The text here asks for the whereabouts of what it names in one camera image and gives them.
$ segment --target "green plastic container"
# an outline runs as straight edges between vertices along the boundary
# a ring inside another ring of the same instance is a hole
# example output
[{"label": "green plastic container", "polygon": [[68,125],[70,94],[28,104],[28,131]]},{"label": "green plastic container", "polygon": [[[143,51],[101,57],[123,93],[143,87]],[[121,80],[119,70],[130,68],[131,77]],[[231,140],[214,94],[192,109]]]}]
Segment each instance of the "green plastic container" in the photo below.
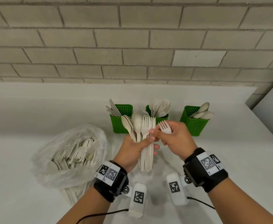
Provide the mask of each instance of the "green plastic container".
[{"label": "green plastic container", "polygon": [[188,131],[191,133],[191,136],[199,136],[206,124],[208,123],[208,119],[194,119],[189,118],[190,115],[194,114],[198,111],[200,107],[198,106],[185,106],[180,122],[185,123]]},{"label": "green plastic container", "polygon": [[[118,108],[118,110],[120,111],[122,115],[126,115],[131,118],[132,109],[133,109],[132,105],[115,105],[115,106]],[[127,129],[125,129],[122,124],[121,117],[113,117],[111,115],[110,117],[111,117],[114,133],[128,133]]]},{"label": "green plastic container", "polygon": [[[151,116],[151,110],[149,109],[149,105],[146,106],[146,112],[149,113],[149,115]],[[169,117],[169,114],[167,114],[164,117],[156,117],[156,124],[158,124],[159,122],[161,122],[162,120],[167,120]]]}]

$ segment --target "forearm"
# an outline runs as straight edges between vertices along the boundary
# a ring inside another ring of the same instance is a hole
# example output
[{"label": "forearm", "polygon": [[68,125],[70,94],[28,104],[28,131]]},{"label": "forearm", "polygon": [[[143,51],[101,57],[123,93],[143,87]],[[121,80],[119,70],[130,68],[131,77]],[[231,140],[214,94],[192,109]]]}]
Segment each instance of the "forearm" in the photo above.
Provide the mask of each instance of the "forearm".
[{"label": "forearm", "polygon": [[[60,219],[57,224],[76,224],[86,216],[98,213],[106,213],[111,203],[108,202],[96,189],[90,187],[82,198]],[[81,221],[80,224],[102,224],[105,216],[90,217]]]},{"label": "forearm", "polygon": [[208,196],[224,224],[273,224],[273,215],[229,178],[218,184]]}]

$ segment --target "person's right hand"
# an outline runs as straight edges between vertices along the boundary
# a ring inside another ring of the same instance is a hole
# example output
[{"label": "person's right hand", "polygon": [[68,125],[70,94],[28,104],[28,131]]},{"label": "person's right hand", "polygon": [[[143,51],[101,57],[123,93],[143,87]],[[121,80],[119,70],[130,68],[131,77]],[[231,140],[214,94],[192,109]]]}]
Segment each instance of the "person's right hand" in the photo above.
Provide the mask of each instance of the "person's right hand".
[{"label": "person's right hand", "polygon": [[159,125],[156,125],[156,129],[149,130],[149,133],[161,139],[164,145],[168,145],[169,149],[184,161],[198,146],[183,122],[167,120],[167,123],[172,129],[172,134],[161,132]]}]

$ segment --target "backsplash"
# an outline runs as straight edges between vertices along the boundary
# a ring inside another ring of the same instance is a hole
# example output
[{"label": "backsplash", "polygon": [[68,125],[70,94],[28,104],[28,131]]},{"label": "backsplash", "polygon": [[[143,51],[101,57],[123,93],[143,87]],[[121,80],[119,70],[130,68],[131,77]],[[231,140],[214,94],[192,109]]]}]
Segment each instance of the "backsplash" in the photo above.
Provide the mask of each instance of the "backsplash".
[{"label": "backsplash", "polygon": [[0,82],[273,87],[273,0],[0,0]]}]

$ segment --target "wrist-mounted device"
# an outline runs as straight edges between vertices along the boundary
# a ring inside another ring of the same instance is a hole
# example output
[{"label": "wrist-mounted device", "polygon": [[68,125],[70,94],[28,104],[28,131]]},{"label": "wrist-mounted device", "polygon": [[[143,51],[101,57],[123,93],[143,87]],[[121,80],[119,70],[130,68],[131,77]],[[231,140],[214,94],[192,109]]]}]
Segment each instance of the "wrist-mounted device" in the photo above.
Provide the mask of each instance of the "wrist-mounted device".
[{"label": "wrist-mounted device", "polygon": [[196,187],[202,186],[207,193],[228,177],[220,160],[202,148],[197,148],[184,163],[185,181],[188,184],[193,182]]},{"label": "wrist-mounted device", "polygon": [[105,161],[96,171],[92,186],[109,202],[113,202],[128,185],[127,171],[116,162]]}]

